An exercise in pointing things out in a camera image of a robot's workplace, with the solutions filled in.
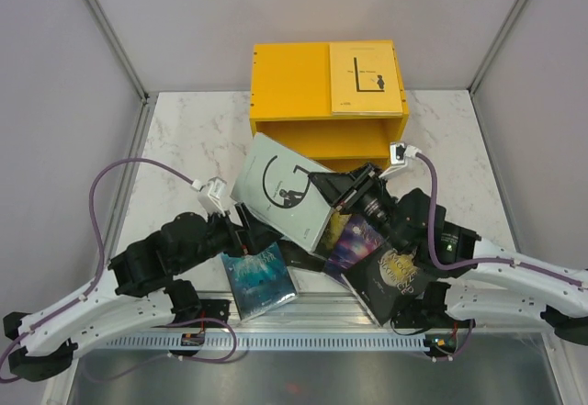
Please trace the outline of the teal Jules Verne book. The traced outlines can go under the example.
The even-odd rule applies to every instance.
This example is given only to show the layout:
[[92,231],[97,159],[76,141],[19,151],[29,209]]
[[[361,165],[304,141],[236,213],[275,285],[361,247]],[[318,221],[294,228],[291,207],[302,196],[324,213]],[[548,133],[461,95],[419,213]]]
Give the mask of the teal Jules Verne book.
[[274,242],[256,255],[221,256],[241,322],[252,320],[298,297],[286,262]]

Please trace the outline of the grey G book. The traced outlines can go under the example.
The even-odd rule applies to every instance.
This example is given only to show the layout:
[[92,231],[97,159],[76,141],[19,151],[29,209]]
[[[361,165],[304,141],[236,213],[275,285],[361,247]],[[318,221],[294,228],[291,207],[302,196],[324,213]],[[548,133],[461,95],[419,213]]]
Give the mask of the grey G book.
[[328,168],[259,132],[254,135],[231,198],[308,253],[315,251],[333,209],[309,174]]

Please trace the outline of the yellow L book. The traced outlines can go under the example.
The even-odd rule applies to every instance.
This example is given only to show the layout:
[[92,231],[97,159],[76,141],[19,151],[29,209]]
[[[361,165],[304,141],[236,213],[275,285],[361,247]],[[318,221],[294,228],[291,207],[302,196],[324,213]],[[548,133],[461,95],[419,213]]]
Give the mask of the yellow L book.
[[390,40],[332,42],[329,63],[335,115],[401,114],[401,87]]

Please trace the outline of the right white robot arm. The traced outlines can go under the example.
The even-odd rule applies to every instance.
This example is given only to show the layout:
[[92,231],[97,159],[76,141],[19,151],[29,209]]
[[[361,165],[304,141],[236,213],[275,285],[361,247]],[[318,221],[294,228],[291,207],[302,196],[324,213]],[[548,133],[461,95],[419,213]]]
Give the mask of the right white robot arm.
[[562,340],[587,343],[587,273],[505,250],[477,232],[445,219],[437,189],[415,188],[400,198],[368,163],[350,173],[311,173],[324,200],[342,212],[362,216],[399,252],[416,251],[418,267],[441,278],[462,276],[537,300],[538,317]]

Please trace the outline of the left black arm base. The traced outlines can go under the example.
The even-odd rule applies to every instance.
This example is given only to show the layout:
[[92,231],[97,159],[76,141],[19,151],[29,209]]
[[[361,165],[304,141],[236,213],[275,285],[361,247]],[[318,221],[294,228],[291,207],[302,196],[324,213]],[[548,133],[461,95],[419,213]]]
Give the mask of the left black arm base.
[[192,283],[175,280],[164,289],[164,293],[172,302],[171,312],[174,315],[172,324],[183,324],[185,327],[206,329],[219,328],[216,322],[205,321],[196,323],[196,319],[211,318],[227,322],[230,317],[230,301],[220,298],[200,298]]

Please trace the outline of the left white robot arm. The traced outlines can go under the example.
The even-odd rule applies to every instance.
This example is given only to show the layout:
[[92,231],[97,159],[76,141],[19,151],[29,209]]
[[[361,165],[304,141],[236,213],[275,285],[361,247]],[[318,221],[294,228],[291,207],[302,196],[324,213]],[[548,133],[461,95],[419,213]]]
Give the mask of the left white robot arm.
[[221,253],[261,253],[281,233],[238,205],[228,214],[185,212],[112,258],[102,273],[64,299],[34,314],[3,319],[11,344],[1,356],[8,382],[39,382],[67,370],[94,347],[151,327],[189,327],[203,318],[193,284],[181,275]]

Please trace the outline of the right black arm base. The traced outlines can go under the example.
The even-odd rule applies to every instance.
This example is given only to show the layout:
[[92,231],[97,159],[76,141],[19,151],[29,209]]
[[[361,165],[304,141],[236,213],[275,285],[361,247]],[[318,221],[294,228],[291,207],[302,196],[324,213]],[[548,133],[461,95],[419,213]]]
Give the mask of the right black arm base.
[[454,320],[447,315],[449,289],[448,283],[431,282],[420,295],[400,296],[400,308],[392,315],[390,325],[396,330],[450,328]]

